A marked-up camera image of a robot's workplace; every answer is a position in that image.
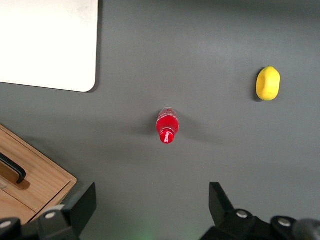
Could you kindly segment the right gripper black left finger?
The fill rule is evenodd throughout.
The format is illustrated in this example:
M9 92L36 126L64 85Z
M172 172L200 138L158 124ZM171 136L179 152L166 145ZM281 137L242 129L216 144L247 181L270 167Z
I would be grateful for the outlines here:
M2 240L79 240L97 208L95 183L84 185L66 204L47 209L22 224L17 217L0 220Z

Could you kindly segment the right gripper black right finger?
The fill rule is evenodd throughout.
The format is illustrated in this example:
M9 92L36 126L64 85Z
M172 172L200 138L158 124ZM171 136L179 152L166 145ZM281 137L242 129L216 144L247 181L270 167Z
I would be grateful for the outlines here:
M209 211L214 226L202 240L318 240L320 221L274 216L262 221L244 209L236 209L218 182L209 184Z

